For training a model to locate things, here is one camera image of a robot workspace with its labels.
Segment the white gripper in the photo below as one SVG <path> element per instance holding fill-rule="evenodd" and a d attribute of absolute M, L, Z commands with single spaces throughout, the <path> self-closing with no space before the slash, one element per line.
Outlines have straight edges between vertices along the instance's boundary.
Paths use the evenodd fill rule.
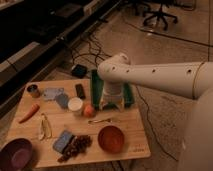
<path fill-rule="evenodd" d="M 113 103 L 119 110 L 124 109 L 124 94 L 122 83 L 110 83 L 105 81 L 100 100 L 100 109 Z"/>

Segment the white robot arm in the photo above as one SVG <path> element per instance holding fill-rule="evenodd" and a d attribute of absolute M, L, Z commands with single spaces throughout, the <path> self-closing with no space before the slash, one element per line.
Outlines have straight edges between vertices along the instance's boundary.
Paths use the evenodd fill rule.
<path fill-rule="evenodd" d="M 196 99 L 186 127 L 177 171 L 213 171 L 213 62 L 132 65 L 123 53 L 101 62 L 105 101 L 122 100 L 123 83 Z"/>

